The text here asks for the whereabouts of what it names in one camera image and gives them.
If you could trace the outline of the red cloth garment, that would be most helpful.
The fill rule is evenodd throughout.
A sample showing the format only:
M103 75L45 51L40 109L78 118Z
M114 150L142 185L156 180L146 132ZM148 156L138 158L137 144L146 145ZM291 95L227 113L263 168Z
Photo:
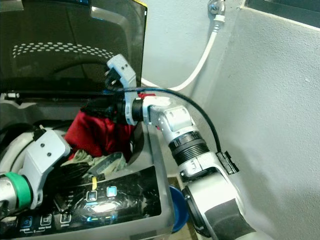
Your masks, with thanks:
M93 157L122 153L128 161L132 156L131 137L134 129L134 125L115 123L111 119L91 116L80 110L64 139L73 151L83 150Z

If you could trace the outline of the grey top-load washing machine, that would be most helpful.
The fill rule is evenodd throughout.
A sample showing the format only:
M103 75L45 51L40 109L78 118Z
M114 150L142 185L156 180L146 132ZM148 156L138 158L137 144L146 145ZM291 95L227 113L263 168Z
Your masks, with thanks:
M57 125L64 121L73 121L78 112L83 110L84 105L78 101L72 102L64 102L64 103L52 103L52 102L38 102L38 103L23 103L18 105L15 102L3 100L0 105L0 126L1 126L1 159L3 158L4 149L2 145L7 146L9 142L14 139L14 136L5 137L9 126L16 124L29 124L38 126L37 130L41 128L46 128L46 126ZM143 126L141 123L138 123L135 126L134 137L132 139L135 142L135 146L132 148L132 156L129 161L126 162L126 167L119 171L115 171L111 174L99 174L96 176L97 179L102 180L110 180L114 178L119 178L124 175L128 175L130 173L139 172L142 169L146 169L148 167L155 167L157 173L158 181L162 182L166 186L166 197L170 203L171 212L173 215L173 224L174 224L174 208L172 204L172 197L170 196L170 185L167 180L167 172L163 164L162 154L160 153L160 149L158 146L157 139L148 133L148 128ZM64 132L61 130L55 130L55 132L59 133L62 137L64 137ZM23 167L24 161L24 153L23 151L19 153L19 156L16 158L17 166L10 167L7 172L18 173L20 169ZM46 196L53 193L53 172L50 173L50 176L45 180L45 188L43 190L44 197L42 204L46 198ZM37 206L35 209L27 209L23 212L36 210L40 206ZM3 220L5 218L1 218L0 224L3 226ZM169 236L171 233L163 238L147 238L144 240L169 240ZM48 238L36 238L36 239L28 239L28 240L60 240L60 239L48 239Z

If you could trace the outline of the yellowish patterned garment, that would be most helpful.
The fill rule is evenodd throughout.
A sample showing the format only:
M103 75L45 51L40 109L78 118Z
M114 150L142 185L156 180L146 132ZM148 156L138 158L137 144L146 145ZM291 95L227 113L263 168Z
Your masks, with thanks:
M98 169L98 167L96 167L96 163L101 162L101 160L103 160L103 158L105 158L106 156L109 156L109 155L105 155L105 156L101 156L101 157L93 157L93 156L91 156L89 153L87 153L84 150L78 150L78 151L76 151L76 153L73 156L73 158L71 158L71 160L68 162L68 164L71 164L71 163L87 163L89 165L88 172L90 174L92 174L93 176L98 176L101 173L97 173L96 172L96 169Z

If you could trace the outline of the black glossy control panel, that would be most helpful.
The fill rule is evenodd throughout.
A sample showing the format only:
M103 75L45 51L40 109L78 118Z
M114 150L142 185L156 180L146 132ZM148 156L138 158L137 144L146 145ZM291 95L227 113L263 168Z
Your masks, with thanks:
M110 180L81 186L83 198L54 197L42 205L2 220L2 240L146 240L172 231L173 214L166 185L153 166Z

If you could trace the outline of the dark tinted washer lid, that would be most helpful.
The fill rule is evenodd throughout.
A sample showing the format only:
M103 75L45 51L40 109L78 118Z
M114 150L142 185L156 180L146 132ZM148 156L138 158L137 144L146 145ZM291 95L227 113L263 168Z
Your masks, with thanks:
M141 0L0 4L0 93L100 93L117 55L141 85L148 10Z

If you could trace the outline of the blue plastic basin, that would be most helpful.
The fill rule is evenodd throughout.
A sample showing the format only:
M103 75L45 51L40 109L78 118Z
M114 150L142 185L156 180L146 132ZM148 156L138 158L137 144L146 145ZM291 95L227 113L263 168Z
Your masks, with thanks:
M190 213L183 192L173 185L169 186L169 190L174 211L172 233L178 233L178 231L180 231L187 224L190 218Z

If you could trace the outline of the metal wall tap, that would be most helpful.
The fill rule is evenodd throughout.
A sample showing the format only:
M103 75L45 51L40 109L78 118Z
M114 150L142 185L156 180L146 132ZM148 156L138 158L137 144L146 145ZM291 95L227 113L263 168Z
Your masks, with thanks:
M226 14L226 0L208 0L206 7L213 16L224 16Z

